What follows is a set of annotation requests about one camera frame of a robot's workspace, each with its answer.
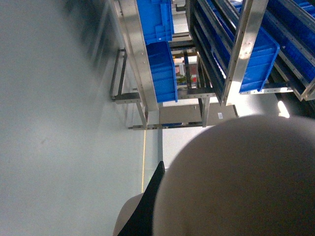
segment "gray floor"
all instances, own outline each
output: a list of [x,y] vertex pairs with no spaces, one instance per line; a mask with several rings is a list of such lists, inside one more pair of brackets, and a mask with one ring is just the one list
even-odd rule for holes
[[[108,94],[123,46],[110,7],[103,56],[91,61],[78,11],[63,4],[0,1],[3,236],[109,236],[141,192],[144,132],[127,130],[134,107]],[[147,132],[144,187],[156,164],[157,133]]]

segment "yellow stripe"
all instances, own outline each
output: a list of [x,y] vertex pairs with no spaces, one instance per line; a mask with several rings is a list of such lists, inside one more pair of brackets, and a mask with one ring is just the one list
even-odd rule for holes
[[145,155],[146,155],[146,135],[147,135],[147,131],[144,130],[143,157],[142,157],[142,185],[141,185],[142,193],[143,193],[143,187],[144,187],[144,162],[145,162]]

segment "blue storage crate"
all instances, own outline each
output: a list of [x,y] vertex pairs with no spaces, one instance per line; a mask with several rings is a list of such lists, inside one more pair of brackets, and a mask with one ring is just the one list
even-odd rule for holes
[[168,42],[151,43],[147,52],[157,102],[177,102],[175,65]]
[[[306,0],[295,0],[295,2],[314,17],[315,7],[309,2]],[[268,10],[280,20],[294,36],[300,38],[312,52],[315,52],[315,33],[292,14],[286,6],[282,5],[278,0],[271,0],[268,3]]]
[[[224,30],[227,32],[230,39],[234,41],[234,34],[229,30],[226,23],[222,19],[221,15],[212,5],[210,0],[208,0],[208,3],[210,7],[214,10],[214,13],[216,14],[218,20],[222,24]],[[239,11],[241,10],[241,5],[236,5],[235,7],[237,10]],[[219,53],[225,65],[219,64],[219,66],[221,68],[223,67],[228,68],[228,63],[230,60],[229,52],[224,47],[221,41],[221,38],[216,34],[214,28],[211,26],[210,21],[207,19],[200,5],[197,6],[197,9],[201,12],[203,18],[205,19],[207,23],[207,27],[214,34],[215,40],[217,41],[219,45],[221,45]],[[275,62],[275,59],[278,55],[279,49],[280,49],[279,44],[261,27],[259,29],[254,48],[252,50],[252,55],[251,55],[247,70],[244,75],[240,92],[246,92],[246,91],[251,91],[251,90],[258,90],[258,91],[262,90],[262,88],[264,87],[269,77],[269,74]]]
[[263,26],[271,33],[280,44],[283,53],[289,58],[293,65],[300,71],[303,77],[311,82],[315,78],[315,67],[300,52],[300,50],[278,29],[267,15],[263,18]]
[[145,43],[171,41],[174,33],[171,0],[137,0]]

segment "metal shelving rack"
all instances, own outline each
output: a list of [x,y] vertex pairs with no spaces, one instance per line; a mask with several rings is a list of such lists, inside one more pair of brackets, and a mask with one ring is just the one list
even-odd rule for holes
[[[187,40],[187,37],[185,37],[185,40],[181,41],[178,37],[176,37],[177,40],[170,42],[170,46],[172,50],[182,50],[186,66],[188,60],[185,50],[198,52],[199,86],[198,88],[178,90],[178,99],[197,98],[199,101],[201,120],[198,122],[172,126],[171,124],[163,125],[161,123],[148,125],[148,112],[156,110],[161,111],[162,107],[157,104],[155,97],[148,56],[146,53],[143,34],[141,34],[142,28],[136,0],[112,0],[117,13],[120,29],[124,36],[126,48],[124,50],[119,50],[117,54],[111,87],[111,98],[117,104],[137,104],[142,125],[131,127],[132,129],[165,129],[195,126],[206,127],[210,125],[208,117],[212,112],[211,109],[209,109],[211,97],[216,97],[222,107],[233,105],[237,97],[243,94],[254,95],[262,93],[294,92],[300,100],[315,99],[315,80],[308,84],[301,83],[301,77],[297,76],[297,73],[299,72],[290,65],[288,59],[285,60],[283,53],[280,53],[280,57],[277,58],[274,69],[271,73],[271,79],[262,91],[258,92],[255,90],[239,93],[255,39],[266,11],[268,0],[244,0],[241,14],[236,11],[229,0],[211,1],[218,8],[228,26],[231,27],[232,32],[235,33],[235,41],[231,42],[231,40],[227,38],[226,33],[220,27],[220,24],[218,24],[213,11],[207,4],[205,4],[205,0],[186,1],[187,20],[192,40]],[[226,69],[227,79],[223,78],[215,59],[211,53],[205,49],[204,44],[198,35],[198,31],[194,27],[194,21],[198,19],[198,14],[194,11],[194,4],[196,4],[196,2],[199,2],[202,6],[203,10],[207,14],[207,17],[216,27],[217,33],[223,39],[226,48],[231,52],[231,60],[228,68]],[[312,25],[312,27],[315,25],[313,18],[304,18],[305,12],[299,12],[299,14],[301,20],[307,21],[309,25]],[[122,94],[122,90],[120,89],[118,94],[114,95],[113,87],[116,80],[118,60],[120,58],[120,54],[123,52],[125,53],[124,60],[126,60],[128,55],[131,68],[136,77],[138,92]],[[124,69],[122,70],[119,87],[122,87],[123,83]]]

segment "metal beam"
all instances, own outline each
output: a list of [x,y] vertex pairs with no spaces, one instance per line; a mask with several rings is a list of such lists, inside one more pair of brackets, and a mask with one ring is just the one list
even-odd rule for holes
[[141,99],[139,93],[131,92],[115,96],[115,102],[117,104],[137,103],[141,102]]
[[185,62],[185,70],[186,70],[186,84],[187,88],[191,89],[191,75],[190,75],[190,68],[189,68],[189,60],[187,51],[184,51],[184,62]]
[[245,0],[243,2],[223,96],[220,101],[224,105],[233,105],[237,101],[267,3],[268,0]]
[[143,112],[142,110],[142,106],[140,102],[137,102],[137,108],[138,108],[138,112],[142,121],[142,126],[144,127],[144,129],[147,129],[148,127],[148,117],[146,116],[146,112]]
[[124,54],[124,61],[123,61],[123,67],[122,67],[122,73],[120,75],[120,81],[119,81],[119,87],[118,87],[118,95],[121,95],[123,93],[123,86],[124,86],[124,80],[125,80],[125,71],[126,71],[126,63],[127,63],[127,53]]
[[210,106],[210,97],[203,99],[202,103],[202,127],[207,127],[208,125],[208,116],[209,116],[209,106]]
[[111,0],[133,70],[141,102],[149,111],[158,110],[148,54],[136,0]]
[[293,92],[291,87],[285,83],[279,84],[265,84],[265,87],[261,91],[252,90],[248,92],[242,92],[240,95],[248,94],[265,94],[265,93],[283,93],[283,92]]
[[118,68],[118,62],[119,62],[119,57],[120,57],[120,53],[123,50],[118,49],[117,50],[117,54],[116,54],[116,60],[115,60],[115,65],[114,65],[114,71],[113,71],[113,77],[112,77],[112,82],[110,85],[110,90],[109,90],[109,95],[111,97],[112,100],[115,100],[115,96],[114,96],[114,87],[115,87],[115,80],[116,80],[116,74],[117,74],[117,68]]

